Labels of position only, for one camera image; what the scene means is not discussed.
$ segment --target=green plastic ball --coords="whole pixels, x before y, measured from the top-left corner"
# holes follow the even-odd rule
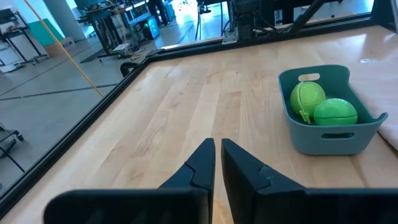
[[[313,112],[315,123],[322,126],[356,124],[358,112],[348,101],[332,98],[320,103]]]
[[[315,82],[300,82],[290,94],[290,104],[294,113],[305,122],[311,123],[314,109],[326,99],[325,91]]]

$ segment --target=black metal frame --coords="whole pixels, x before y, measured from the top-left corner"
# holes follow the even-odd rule
[[[375,6],[378,5],[378,1],[380,2],[380,0],[375,1]],[[148,54],[147,58],[139,66],[136,64],[132,64],[131,66],[127,64],[122,65],[123,67],[121,71],[124,77],[123,80],[0,197],[0,218],[5,216],[5,214],[35,185],[35,183],[40,180],[40,178],[58,161],[59,158],[62,157],[74,142],[80,138],[80,136],[96,121],[108,106],[112,104],[112,102],[150,63],[191,55],[207,54],[221,50],[309,37],[313,35],[329,34],[374,25],[380,25],[387,29],[392,29],[386,25],[387,22],[385,21],[385,17],[380,17],[380,14],[383,14],[380,13],[381,9],[376,9],[375,6],[372,13],[333,19],[330,21],[314,22],[304,25],[303,27],[299,27],[301,29],[297,32],[287,32],[278,35],[260,35],[254,40],[245,40],[226,45],[223,45],[222,39],[220,39],[171,49],[160,49]],[[129,72],[128,68],[134,68],[134,70]]]
[[[4,36],[5,36],[6,40],[8,41],[8,43],[12,45],[12,47],[17,51],[17,53],[18,53],[18,54],[21,56],[21,58],[23,59],[24,62],[22,62],[22,63],[20,63],[20,64],[23,65],[23,64],[27,64],[27,63],[33,63],[33,64],[35,65],[36,63],[39,63],[39,60],[42,59],[42,58],[49,59],[49,56],[48,56],[47,54],[42,54],[42,53],[38,50],[38,48],[36,47],[36,45],[33,43],[33,41],[30,39],[30,37],[27,35],[27,33],[26,33],[25,30],[28,30],[28,29],[29,29],[29,26],[27,25],[26,21],[22,18],[22,16],[19,14],[19,12],[15,12],[14,15],[17,15],[17,16],[19,17],[19,19],[20,19],[20,20],[24,23],[24,25],[25,25],[24,27],[18,29],[18,31],[21,32],[21,33],[25,36],[25,38],[28,40],[28,42],[30,43],[30,45],[34,48],[34,50],[35,50],[36,53],[37,53],[37,56],[35,56],[35,57],[33,57],[33,58],[27,60],[27,59],[25,58],[25,56],[22,54],[22,52],[17,48],[17,46],[16,46],[16,45],[13,43],[13,41],[11,40],[11,38],[13,38],[13,37],[9,37],[7,34],[5,34]]]

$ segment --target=yellow pole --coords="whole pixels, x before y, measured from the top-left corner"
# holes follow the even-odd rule
[[[25,3],[28,5],[28,7],[33,11],[33,13],[37,16],[37,18],[39,19],[40,23],[44,26],[44,28],[47,30],[47,32],[51,35],[51,37],[53,38],[54,41],[56,41],[56,43],[58,44],[58,46],[62,49],[63,53],[68,56],[69,60],[73,63],[73,65],[79,70],[79,72],[81,73],[81,75],[83,75],[83,77],[85,78],[85,80],[88,81],[88,83],[95,89],[95,91],[97,91],[97,93],[101,96],[104,97],[104,95],[102,94],[102,92],[100,92],[100,90],[94,85],[94,83],[87,77],[87,75],[83,72],[83,70],[77,65],[77,63],[74,61],[74,59],[70,56],[70,54],[68,53],[68,51],[62,46],[62,44],[57,40],[57,38],[54,36],[54,34],[51,32],[51,30],[49,29],[49,27],[45,24],[45,22],[43,21],[43,19],[39,16],[39,14],[36,12],[36,10],[30,5],[30,3],[27,0],[24,0]]]

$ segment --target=caster wheel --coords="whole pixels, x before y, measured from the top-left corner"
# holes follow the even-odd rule
[[[17,135],[17,138],[18,138],[18,140],[20,140],[20,141],[24,141],[24,140],[25,140],[24,137],[23,137],[21,134],[18,134],[18,135]]]

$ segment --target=wooden table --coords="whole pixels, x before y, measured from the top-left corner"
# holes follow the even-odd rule
[[[397,56],[398,36],[377,26],[153,63],[0,223],[40,223],[46,203],[70,189],[156,188],[207,137],[224,204],[221,138],[306,187],[398,187],[397,154],[378,134],[357,156],[297,152],[277,82],[284,70],[325,63],[395,68]]]

